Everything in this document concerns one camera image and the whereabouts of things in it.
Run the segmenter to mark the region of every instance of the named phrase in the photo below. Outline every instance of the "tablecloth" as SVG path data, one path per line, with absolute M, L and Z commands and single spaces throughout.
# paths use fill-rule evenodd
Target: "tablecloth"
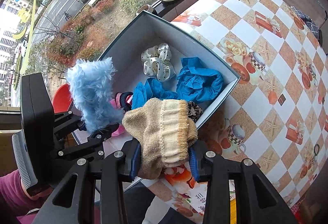
M 283 0 L 199 0 L 172 23 L 241 75 L 200 138 L 225 158 L 251 158 L 293 206 L 328 155 L 328 62 L 318 41 Z

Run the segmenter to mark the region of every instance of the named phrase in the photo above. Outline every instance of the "pink sleeve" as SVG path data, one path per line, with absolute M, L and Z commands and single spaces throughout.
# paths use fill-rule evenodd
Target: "pink sleeve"
M 0 177 L 0 195 L 15 216 L 25 215 L 29 210 L 42 206 L 41 199 L 33 201 L 25 195 L 18 170 Z

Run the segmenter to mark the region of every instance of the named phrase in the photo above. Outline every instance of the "white scrunchie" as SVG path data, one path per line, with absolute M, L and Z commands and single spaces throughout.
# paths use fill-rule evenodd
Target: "white scrunchie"
M 175 76 L 170 59 L 171 51 L 168 44 L 162 43 L 148 48 L 141 54 L 141 61 L 144 62 L 144 74 L 157 78 L 160 82 L 170 80 Z

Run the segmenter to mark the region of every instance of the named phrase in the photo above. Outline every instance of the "gray ribbed grip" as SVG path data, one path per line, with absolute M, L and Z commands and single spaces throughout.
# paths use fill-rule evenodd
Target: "gray ribbed grip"
M 16 159 L 16 164 L 19 170 L 19 175 L 21 176 L 22 182 L 24 184 L 25 189 L 29 188 L 31 186 L 31 179 L 28 175 L 26 165 L 24 162 L 23 154 L 22 154 L 22 144 L 19 140 L 19 136 L 17 134 L 14 134 L 12 137 L 13 141 L 13 148 L 14 148 L 14 154 Z

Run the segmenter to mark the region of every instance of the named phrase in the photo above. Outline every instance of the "hand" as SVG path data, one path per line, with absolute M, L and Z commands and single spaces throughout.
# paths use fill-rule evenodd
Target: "hand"
M 44 191 L 38 193 L 38 194 L 35 195 L 35 196 L 30 196 L 30 195 L 27 193 L 27 191 L 26 191 L 26 189 L 25 189 L 25 187 L 24 187 L 24 184 L 23 184 L 23 182 L 22 182 L 22 179 L 21 179 L 21 186 L 22 186 L 22 189 L 23 189 L 23 192 L 25 193 L 25 195 L 26 195 L 29 199 L 33 200 L 33 201 L 36 201 L 36 200 L 39 199 L 40 197 L 46 197 L 46 196 L 48 196 L 49 194 L 51 194 L 52 191 L 53 191 L 53 188 L 50 187 L 50 188 L 48 188 L 48 189 L 46 189 L 46 190 L 44 190 Z

